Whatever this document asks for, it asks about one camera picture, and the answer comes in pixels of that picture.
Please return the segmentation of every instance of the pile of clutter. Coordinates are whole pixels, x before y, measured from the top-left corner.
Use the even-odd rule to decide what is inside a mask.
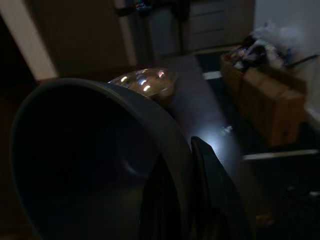
[[[298,33],[289,27],[278,28],[271,20],[255,29],[240,47],[230,53],[230,63],[241,72],[250,67],[269,65],[283,69],[298,48]]]

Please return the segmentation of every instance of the table surface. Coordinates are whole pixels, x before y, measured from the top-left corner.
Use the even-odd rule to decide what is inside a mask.
[[[168,112],[178,122],[189,144],[191,137],[197,136],[211,145],[241,195],[252,233],[256,236],[256,215],[270,214],[271,208],[250,164],[242,161],[243,154],[236,137],[232,132],[224,134],[224,128],[229,124],[209,84],[203,78],[198,61],[193,55],[185,55],[161,60],[147,67],[151,66],[164,67],[178,73],[177,91]],[[141,67],[120,67],[72,77],[108,82],[136,69]]]

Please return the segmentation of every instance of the dark table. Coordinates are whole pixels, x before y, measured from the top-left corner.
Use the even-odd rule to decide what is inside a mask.
[[[225,131],[229,124],[209,84],[203,78],[197,59],[193,55],[186,55],[161,60],[147,67],[151,66],[168,68],[169,71],[178,73],[176,95],[168,107],[168,112],[178,122],[189,144],[192,136],[198,136],[212,146],[242,197],[252,234],[255,237],[256,215],[270,214],[271,208],[250,164],[242,161],[243,154],[236,137],[232,132]],[[108,82],[136,69],[141,67],[120,67],[72,77]]]

